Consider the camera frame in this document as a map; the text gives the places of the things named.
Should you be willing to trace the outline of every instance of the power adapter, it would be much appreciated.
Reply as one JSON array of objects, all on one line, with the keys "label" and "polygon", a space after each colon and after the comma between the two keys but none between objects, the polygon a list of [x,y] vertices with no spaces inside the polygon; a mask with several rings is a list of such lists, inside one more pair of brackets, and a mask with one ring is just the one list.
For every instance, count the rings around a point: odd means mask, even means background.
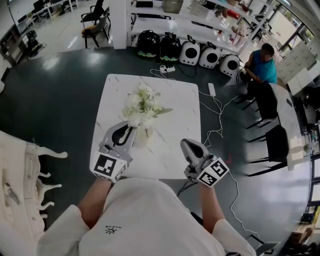
[{"label": "power adapter", "polygon": [[173,71],[176,71],[176,69],[175,69],[175,67],[173,65],[170,65],[170,64],[167,64],[167,66],[162,65],[160,67],[161,74],[170,73],[170,72],[173,72]]}]

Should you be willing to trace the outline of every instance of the person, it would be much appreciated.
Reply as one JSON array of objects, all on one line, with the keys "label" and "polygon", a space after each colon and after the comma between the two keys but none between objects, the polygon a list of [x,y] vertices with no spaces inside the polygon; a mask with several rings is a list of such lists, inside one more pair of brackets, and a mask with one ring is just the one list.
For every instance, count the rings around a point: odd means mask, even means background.
[{"label": "person", "polygon": [[199,185],[203,226],[158,180],[127,178],[110,188],[109,181],[97,179],[40,238],[37,255],[256,255],[225,220],[213,188]]},{"label": "person", "polygon": [[243,99],[252,100],[254,87],[259,86],[258,84],[277,83],[277,70],[273,60],[274,54],[274,48],[268,43],[265,43],[261,50],[255,50],[250,54],[249,60],[244,65],[246,74],[241,74],[242,80],[248,82],[247,94],[240,95]]}]

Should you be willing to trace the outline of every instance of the box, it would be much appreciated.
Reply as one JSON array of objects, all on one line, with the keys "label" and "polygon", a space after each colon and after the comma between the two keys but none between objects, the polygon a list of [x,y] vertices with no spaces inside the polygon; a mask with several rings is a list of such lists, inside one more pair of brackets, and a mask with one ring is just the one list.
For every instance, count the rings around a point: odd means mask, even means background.
[{"label": "box", "polygon": [[93,154],[90,171],[96,177],[116,183],[127,167],[127,161],[96,151]]},{"label": "box", "polygon": [[314,230],[315,224],[300,224],[295,231],[291,233],[289,241],[294,244],[304,243]]}]

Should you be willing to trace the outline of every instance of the floor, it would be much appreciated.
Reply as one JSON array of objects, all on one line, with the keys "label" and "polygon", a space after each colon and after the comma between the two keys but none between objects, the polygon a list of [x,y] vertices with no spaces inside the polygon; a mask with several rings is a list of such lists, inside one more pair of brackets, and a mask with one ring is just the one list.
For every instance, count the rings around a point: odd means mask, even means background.
[{"label": "floor", "polygon": [[[0,96],[0,130],[57,152],[68,152],[66,159],[40,157],[42,172],[52,174],[43,179],[44,183],[62,184],[61,188],[46,193],[45,200],[55,202],[45,211],[48,213],[45,220],[47,227],[70,204],[77,204],[95,179],[89,171],[90,152],[107,75],[151,76],[150,69],[158,69],[159,66],[152,60],[138,58],[132,48],[114,50],[104,47],[39,57],[10,70],[5,79],[6,88]],[[194,67],[180,67],[187,74],[195,72]],[[217,68],[211,70],[197,66],[196,72],[194,78],[188,78],[176,68],[169,78],[195,83],[205,94],[209,93],[208,83],[213,83],[216,97],[223,104],[239,93],[239,85]],[[210,97],[200,94],[199,100],[218,111]],[[283,168],[260,176],[246,176],[275,164],[248,163],[267,156],[267,147],[265,142],[247,143],[247,140],[259,137],[272,128],[269,124],[246,130],[246,126],[259,118],[256,108],[253,104],[241,110],[234,102],[226,106],[221,117],[223,138],[213,132],[209,150],[228,162],[230,172],[238,181],[240,197],[233,210],[244,226],[258,232],[263,241],[279,241],[283,245],[307,205],[311,166],[308,162],[291,172]],[[219,128],[219,118],[203,105],[200,105],[200,114],[201,139],[204,142],[207,131]],[[185,182],[163,181],[175,192]],[[226,176],[215,189],[226,219],[248,238],[250,233],[243,231],[229,209],[237,196],[235,182]],[[201,216],[197,186],[182,193],[180,199]],[[249,241],[253,246],[257,245],[251,238]]]},{"label": "floor", "polygon": [[[85,48],[85,39],[82,38],[81,31],[84,28],[81,23],[81,15],[90,12],[90,6],[96,4],[96,0],[79,0],[79,8],[73,7],[73,12],[66,11],[65,14],[51,19],[43,19],[32,28],[37,33],[37,40],[40,44],[46,44],[35,58],[52,55],[61,52],[69,52]],[[103,2],[103,8],[108,7],[108,1]],[[102,33],[98,34],[96,40],[100,47],[112,46],[111,40],[107,40]],[[95,48],[96,44],[92,38],[87,40],[88,48]]]}]

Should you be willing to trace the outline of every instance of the white shelf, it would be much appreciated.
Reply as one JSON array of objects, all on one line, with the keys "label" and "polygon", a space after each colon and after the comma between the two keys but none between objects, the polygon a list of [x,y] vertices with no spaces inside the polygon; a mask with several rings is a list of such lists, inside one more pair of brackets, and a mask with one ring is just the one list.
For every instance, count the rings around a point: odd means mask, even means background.
[{"label": "white shelf", "polygon": [[188,20],[188,21],[197,22],[197,23],[201,23],[201,24],[213,27],[214,29],[230,33],[231,35],[235,34],[231,29],[232,25],[235,25],[236,27],[238,26],[237,21],[233,18],[231,19],[234,20],[235,24],[233,24],[232,20],[230,19],[223,18],[223,20],[221,20],[214,15],[212,15],[209,18],[203,19],[194,14],[191,14],[190,10],[186,6],[182,6],[180,13],[164,12],[162,6],[161,5],[157,6],[156,4],[153,4],[153,7],[137,8],[135,6],[136,6],[136,3],[134,3],[134,5],[131,7],[132,14],[162,15],[162,16],[169,16],[175,19]]},{"label": "white shelf", "polygon": [[[253,16],[251,16],[251,15],[248,15],[244,10],[240,9],[240,6],[239,6],[239,7],[236,6],[236,5],[233,6],[233,5],[229,4],[229,3],[224,3],[224,2],[221,2],[221,1],[219,1],[219,0],[208,0],[208,1],[210,1],[210,2],[212,2],[212,3],[215,3],[215,4],[219,5],[219,6],[226,7],[226,8],[229,9],[230,11],[233,11],[233,12],[241,15],[242,17],[244,17],[244,18],[245,18],[246,20],[248,20],[249,22],[253,22],[253,23],[257,24],[257,25],[259,24],[259,21],[257,21],[257,20],[255,19],[255,17],[253,17]],[[267,2],[266,2],[265,0],[260,0],[260,1],[263,2],[264,5],[266,5],[268,8],[270,8],[270,5],[267,4]]]},{"label": "white shelf", "polygon": [[180,39],[188,40],[188,35],[198,43],[206,44],[211,42],[218,48],[237,54],[238,49],[232,46],[229,36],[218,34],[216,30],[207,27],[192,24],[187,20],[172,20],[159,18],[137,18],[131,35],[139,35],[142,31],[152,30],[158,35],[164,35],[165,32],[172,32]]}]

